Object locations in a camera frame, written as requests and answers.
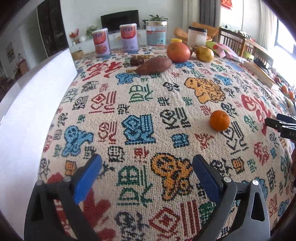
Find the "yellow pear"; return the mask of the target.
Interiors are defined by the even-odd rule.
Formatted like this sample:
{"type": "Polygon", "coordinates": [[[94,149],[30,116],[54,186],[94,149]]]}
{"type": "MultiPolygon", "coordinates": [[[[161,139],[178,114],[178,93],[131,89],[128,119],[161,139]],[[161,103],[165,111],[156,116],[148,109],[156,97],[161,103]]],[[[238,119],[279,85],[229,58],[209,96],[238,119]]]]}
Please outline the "yellow pear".
{"type": "Polygon", "coordinates": [[[214,52],[209,48],[201,46],[196,49],[196,57],[202,62],[209,63],[214,58],[214,52]]]}

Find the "brown green kiwi fruit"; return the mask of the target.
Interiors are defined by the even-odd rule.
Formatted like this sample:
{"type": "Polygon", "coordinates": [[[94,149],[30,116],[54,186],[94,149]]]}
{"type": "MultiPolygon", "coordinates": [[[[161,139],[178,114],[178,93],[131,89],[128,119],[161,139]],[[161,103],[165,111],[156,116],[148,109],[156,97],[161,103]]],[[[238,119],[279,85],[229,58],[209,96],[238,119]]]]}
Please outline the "brown green kiwi fruit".
{"type": "Polygon", "coordinates": [[[190,51],[190,56],[192,56],[192,53],[193,53],[193,48],[190,46],[190,45],[187,45],[189,51],[190,51]]]}

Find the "red apple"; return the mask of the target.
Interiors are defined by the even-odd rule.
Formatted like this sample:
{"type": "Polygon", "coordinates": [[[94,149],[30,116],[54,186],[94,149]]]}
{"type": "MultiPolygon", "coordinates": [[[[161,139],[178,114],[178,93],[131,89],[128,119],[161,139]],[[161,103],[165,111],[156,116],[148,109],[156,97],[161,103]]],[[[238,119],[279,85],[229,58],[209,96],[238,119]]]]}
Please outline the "red apple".
{"type": "Polygon", "coordinates": [[[166,54],[174,63],[184,63],[189,60],[191,51],[181,42],[172,42],[168,45],[166,54]]]}

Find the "dark brown mangosteen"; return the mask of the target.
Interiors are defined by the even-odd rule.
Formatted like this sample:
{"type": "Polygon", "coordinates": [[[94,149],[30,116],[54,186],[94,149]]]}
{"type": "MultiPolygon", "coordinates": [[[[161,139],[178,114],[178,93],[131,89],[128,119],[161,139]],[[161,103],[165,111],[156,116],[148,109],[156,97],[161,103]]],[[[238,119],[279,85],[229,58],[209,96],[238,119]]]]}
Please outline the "dark brown mangosteen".
{"type": "Polygon", "coordinates": [[[140,65],[142,65],[144,63],[145,63],[144,57],[140,56],[140,55],[133,56],[130,59],[130,65],[131,66],[140,66],[140,65]]]}

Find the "orange tangerine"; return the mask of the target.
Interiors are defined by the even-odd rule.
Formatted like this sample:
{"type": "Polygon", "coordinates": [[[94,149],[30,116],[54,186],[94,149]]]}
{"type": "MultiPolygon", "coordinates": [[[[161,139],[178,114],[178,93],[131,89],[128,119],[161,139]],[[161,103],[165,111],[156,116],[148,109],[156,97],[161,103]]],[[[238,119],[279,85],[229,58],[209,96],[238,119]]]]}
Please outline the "orange tangerine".
{"type": "Polygon", "coordinates": [[[216,110],[212,112],[209,120],[209,124],[212,129],[217,132],[222,132],[227,130],[230,125],[230,117],[229,115],[221,110],[216,110]]]}

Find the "wooden chair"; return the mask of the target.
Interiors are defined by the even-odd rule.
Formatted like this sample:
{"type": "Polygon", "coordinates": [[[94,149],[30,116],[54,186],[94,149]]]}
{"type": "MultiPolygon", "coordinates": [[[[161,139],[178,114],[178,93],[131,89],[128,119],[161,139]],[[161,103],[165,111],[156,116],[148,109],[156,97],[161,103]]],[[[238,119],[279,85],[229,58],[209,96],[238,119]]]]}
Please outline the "wooden chair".
{"type": "Polygon", "coordinates": [[[273,66],[273,58],[264,47],[243,35],[219,28],[218,41],[231,48],[238,56],[248,60],[260,60],[267,68],[273,66]]]}

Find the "pink fruit snack bag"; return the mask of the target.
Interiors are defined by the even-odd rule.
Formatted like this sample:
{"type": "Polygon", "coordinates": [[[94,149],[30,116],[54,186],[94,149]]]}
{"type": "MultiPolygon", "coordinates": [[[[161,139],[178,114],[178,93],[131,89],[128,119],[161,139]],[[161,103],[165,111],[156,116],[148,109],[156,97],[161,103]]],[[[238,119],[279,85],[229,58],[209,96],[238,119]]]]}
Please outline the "pink fruit snack bag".
{"type": "Polygon", "coordinates": [[[227,58],[232,60],[238,59],[238,55],[224,44],[208,41],[206,42],[206,47],[213,50],[213,52],[217,54],[220,58],[227,58]]]}

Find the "clear jar black lid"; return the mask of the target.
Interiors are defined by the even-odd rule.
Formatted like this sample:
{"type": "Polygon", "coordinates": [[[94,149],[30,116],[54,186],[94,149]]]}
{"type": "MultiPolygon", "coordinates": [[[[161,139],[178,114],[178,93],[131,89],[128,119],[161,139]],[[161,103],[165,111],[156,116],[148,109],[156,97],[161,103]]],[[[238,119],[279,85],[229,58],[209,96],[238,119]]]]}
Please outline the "clear jar black lid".
{"type": "Polygon", "coordinates": [[[188,45],[191,46],[206,46],[207,30],[189,26],[188,30],[188,45]]]}

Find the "orange cushion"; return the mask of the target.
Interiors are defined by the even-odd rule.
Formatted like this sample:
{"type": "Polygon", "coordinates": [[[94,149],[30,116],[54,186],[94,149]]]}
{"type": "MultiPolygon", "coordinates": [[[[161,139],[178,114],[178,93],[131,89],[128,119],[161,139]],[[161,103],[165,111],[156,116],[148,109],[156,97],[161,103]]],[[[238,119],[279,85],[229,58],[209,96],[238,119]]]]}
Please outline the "orange cushion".
{"type": "MultiPolygon", "coordinates": [[[[188,31],[195,31],[199,34],[206,34],[206,41],[212,41],[213,38],[218,34],[218,28],[211,27],[208,25],[200,24],[197,22],[192,22],[192,25],[188,27],[188,31]]],[[[182,30],[181,28],[174,29],[174,36],[177,39],[181,39],[184,44],[187,44],[189,34],[188,32],[182,30]]]]}

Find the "patterned woven tablecloth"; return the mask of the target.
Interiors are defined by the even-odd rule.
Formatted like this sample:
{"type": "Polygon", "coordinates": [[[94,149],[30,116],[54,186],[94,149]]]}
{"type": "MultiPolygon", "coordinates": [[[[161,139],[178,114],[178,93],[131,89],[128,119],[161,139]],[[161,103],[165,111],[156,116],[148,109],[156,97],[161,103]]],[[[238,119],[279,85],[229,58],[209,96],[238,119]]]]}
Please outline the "patterned woven tablecloth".
{"type": "Polygon", "coordinates": [[[294,146],[264,125],[289,114],[283,94],[228,59],[192,58],[138,75],[131,57],[116,51],[75,62],[40,179],[58,182],[100,154],[102,169],[80,207],[103,240],[190,240],[215,208],[192,169],[201,154],[223,176],[257,180],[275,226],[295,197],[294,146]],[[225,131],[209,124],[216,110],[230,117],[225,131]]]}

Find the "green potted plant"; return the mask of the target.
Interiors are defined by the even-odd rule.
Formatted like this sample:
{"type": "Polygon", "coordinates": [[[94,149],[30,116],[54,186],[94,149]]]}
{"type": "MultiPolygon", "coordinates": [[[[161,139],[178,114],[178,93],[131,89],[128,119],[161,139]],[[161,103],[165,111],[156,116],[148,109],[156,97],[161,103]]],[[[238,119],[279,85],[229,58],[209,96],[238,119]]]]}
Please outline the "green potted plant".
{"type": "Polygon", "coordinates": [[[168,21],[168,18],[165,18],[164,16],[159,16],[159,15],[149,15],[150,19],[149,21],[154,21],[154,22],[164,22],[168,21]]]}

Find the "right purple orange can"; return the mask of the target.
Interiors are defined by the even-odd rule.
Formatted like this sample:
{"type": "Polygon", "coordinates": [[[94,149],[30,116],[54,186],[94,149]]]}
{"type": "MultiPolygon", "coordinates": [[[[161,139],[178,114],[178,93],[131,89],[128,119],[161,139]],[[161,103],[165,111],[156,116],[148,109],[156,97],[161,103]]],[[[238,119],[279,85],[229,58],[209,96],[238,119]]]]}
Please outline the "right purple orange can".
{"type": "Polygon", "coordinates": [[[137,24],[120,25],[119,28],[123,52],[138,51],[137,24]]]}

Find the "purple orange can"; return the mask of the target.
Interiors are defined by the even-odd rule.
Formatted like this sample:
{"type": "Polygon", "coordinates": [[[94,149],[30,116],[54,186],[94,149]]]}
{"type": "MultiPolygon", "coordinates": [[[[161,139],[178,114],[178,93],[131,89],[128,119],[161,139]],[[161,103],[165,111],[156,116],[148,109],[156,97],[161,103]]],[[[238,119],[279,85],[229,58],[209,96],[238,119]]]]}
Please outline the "purple orange can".
{"type": "Polygon", "coordinates": [[[120,25],[119,28],[123,52],[138,51],[137,24],[120,25]]]}
{"type": "Polygon", "coordinates": [[[105,57],[111,54],[107,28],[92,32],[92,37],[97,57],[105,57]]]}

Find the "left purple orange can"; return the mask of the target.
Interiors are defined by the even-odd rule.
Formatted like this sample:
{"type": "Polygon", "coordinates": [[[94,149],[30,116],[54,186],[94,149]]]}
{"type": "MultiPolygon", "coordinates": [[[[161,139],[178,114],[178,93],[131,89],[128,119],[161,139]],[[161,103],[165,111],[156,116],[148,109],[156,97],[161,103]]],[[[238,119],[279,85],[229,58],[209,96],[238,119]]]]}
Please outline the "left purple orange can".
{"type": "Polygon", "coordinates": [[[105,57],[111,54],[107,28],[92,32],[92,37],[97,57],[105,57]]]}

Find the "black television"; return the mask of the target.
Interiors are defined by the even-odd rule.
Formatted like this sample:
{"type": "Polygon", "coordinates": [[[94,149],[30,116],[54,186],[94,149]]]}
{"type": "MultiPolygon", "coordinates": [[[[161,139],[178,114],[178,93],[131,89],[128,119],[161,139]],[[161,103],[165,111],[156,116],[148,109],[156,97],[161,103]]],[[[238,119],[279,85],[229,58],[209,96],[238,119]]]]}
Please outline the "black television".
{"type": "Polygon", "coordinates": [[[101,18],[102,28],[107,28],[110,33],[118,32],[120,25],[136,24],[139,27],[138,10],[121,11],[103,15],[101,18]]]}

